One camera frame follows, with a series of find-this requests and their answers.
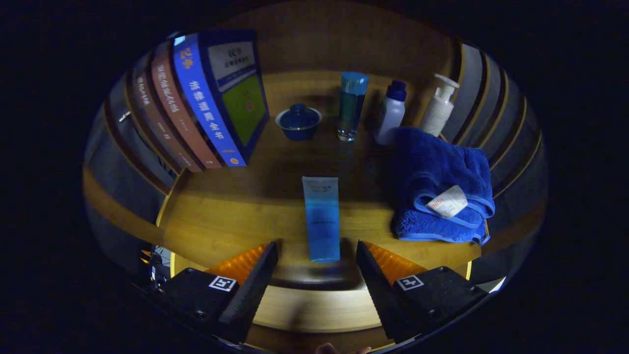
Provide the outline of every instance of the blue tube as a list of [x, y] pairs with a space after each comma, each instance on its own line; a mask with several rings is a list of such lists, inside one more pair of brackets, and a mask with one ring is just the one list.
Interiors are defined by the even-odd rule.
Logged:
[[301, 181], [306, 201], [310, 261], [338, 261], [341, 258], [338, 177], [302, 177]]

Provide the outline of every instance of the pump dispenser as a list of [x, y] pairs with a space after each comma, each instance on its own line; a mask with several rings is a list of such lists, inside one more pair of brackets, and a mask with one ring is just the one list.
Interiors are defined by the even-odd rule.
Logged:
[[426, 108], [426, 113], [424, 113], [424, 117], [421, 119], [420, 129], [438, 137], [454, 108], [454, 105], [450, 102], [450, 97], [454, 90], [459, 88], [459, 84], [443, 75], [435, 74], [435, 77], [441, 79], [443, 83], [432, 96], [428, 108]]

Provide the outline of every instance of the towel label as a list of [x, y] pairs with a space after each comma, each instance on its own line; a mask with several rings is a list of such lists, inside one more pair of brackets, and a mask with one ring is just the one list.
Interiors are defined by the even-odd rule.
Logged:
[[436, 211], [446, 219], [457, 215], [461, 210], [465, 209], [466, 206], [467, 198], [458, 185], [454, 185], [426, 204], [427, 208]]

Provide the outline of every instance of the book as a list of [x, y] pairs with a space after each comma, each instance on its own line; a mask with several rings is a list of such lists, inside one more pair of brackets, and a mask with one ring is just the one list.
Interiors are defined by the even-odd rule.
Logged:
[[129, 164], [154, 187], [168, 194], [174, 183], [173, 177], [160, 165], [155, 152], [142, 141], [129, 117], [123, 89], [127, 75], [114, 85], [103, 103], [107, 130]]
[[201, 163], [196, 159], [196, 156], [193, 157], [192, 151], [176, 131], [161, 103], [159, 103], [153, 85], [153, 77], [150, 73], [150, 65], [134, 75], [133, 87], [139, 105], [144, 112], [144, 117], [138, 117], [138, 119], [145, 118], [153, 126], [161, 143], [172, 151], [174, 158], [182, 166], [187, 167], [190, 172], [201, 172]]
[[151, 75], [157, 96], [170, 121], [201, 164], [205, 168], [220, 168], [221, 163], [204, 141], [188, 112], [188, 108], [179, 96], [171, 66], [171, 51], [171, 43], [163, 43], [157, 48], [155, 58], [151, 63]]
[[227, 166], [246, 166], [269, 120], [255, 32], [225, 30], [174, 39], [182, 91]]

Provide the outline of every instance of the blue cap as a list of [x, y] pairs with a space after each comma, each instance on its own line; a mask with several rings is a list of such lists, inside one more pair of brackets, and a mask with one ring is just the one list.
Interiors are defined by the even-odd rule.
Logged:
[[358, 72], [342, 72], [341, 73], [341, 91], [363, 95], [367, 92], [367, 83], [369, 76], [359, 74]]
[[387, 97], [396, 100], [402, 101], [406, 99], [406, 84], [402, 81], [393, 80], [389, 87], [387, 87]]

